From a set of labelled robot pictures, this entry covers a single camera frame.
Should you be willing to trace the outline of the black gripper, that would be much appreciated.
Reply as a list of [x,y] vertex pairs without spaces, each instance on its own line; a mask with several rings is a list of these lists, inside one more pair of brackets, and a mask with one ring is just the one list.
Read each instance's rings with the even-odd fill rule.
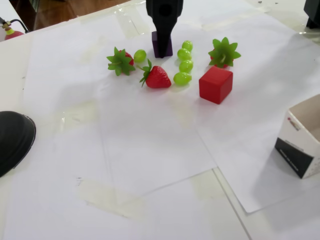
[[173,55],[171,33],[182,14],[183,0],[146,0],[147,14],[156,31],[152,32],[152,46],[156,58]]

